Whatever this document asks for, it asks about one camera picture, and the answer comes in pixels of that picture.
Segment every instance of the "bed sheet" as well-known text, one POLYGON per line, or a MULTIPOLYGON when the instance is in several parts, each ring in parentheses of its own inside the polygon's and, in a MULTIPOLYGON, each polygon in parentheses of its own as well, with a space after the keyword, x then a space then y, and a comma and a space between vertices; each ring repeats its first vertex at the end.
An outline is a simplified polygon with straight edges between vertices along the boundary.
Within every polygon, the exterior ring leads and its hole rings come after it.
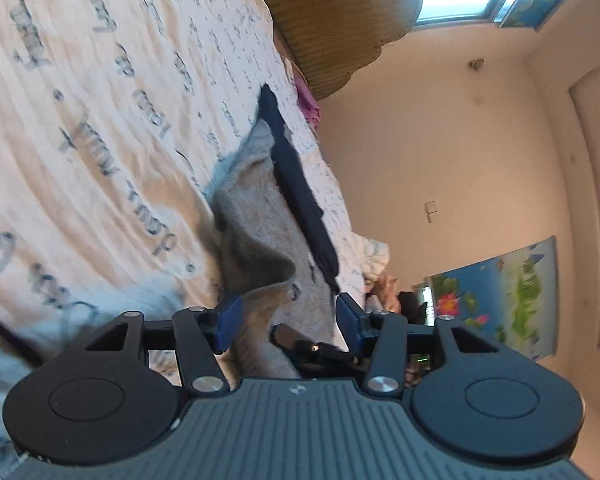
MULTIPOLYGON (((123 310, 215 305, 208 200, 265 82, 362 304, 340 187, 263 0, 0 0, 0 320, 53 352, 123 310)), ((0 402, 25 373, 0 360, 0 402)))

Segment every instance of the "ridged plastic surface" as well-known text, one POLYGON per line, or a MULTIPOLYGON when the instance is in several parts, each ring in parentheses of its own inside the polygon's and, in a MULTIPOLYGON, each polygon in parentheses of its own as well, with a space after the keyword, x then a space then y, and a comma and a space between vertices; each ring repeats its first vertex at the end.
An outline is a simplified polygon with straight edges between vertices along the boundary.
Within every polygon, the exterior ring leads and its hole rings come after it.
POLYGON ((194 402, 169 436, 128 460, 72 468, 27 459, 8 478, 582 480, 586 476, 567 460, 512 471, 462 462, 421 436, 398 402, 365 397, 351 381, 246 379, 227 397, 194 402))

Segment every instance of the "gray cloth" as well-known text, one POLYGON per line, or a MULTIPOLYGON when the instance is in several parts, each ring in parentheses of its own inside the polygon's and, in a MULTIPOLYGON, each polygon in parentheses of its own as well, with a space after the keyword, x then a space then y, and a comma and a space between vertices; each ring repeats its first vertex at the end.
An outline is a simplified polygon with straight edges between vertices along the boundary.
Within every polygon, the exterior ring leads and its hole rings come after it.
POLYGON ((286 323, 314 341, 333 341, 333 300, 286 206, 273 173, 269 126, 259 121, 215 196, 222 231, 221 269, 227 291, 244 295, 244 320, 234 341, 244 376, 294 378, 298 372, 269 342, 286 323))

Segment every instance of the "poster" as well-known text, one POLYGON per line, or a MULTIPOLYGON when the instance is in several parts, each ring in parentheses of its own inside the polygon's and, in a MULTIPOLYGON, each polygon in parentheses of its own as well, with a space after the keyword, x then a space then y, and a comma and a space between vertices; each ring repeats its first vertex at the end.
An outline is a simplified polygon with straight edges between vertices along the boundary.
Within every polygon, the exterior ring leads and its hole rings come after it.
POLYGON ((533 360, 555 353, 555 237, 430 280, 437 316, 459 317, 533 360))

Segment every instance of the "red flower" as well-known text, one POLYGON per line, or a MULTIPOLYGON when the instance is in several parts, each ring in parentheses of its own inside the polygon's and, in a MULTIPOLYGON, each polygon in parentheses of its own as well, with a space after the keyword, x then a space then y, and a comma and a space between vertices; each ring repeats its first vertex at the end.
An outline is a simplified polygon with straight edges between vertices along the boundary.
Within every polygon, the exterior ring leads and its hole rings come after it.
POLYGON ((437 306, 438 315, 447 314, 448 316, 460 315, 460 304, 454 292, 445 294, 438 300, 437 306))

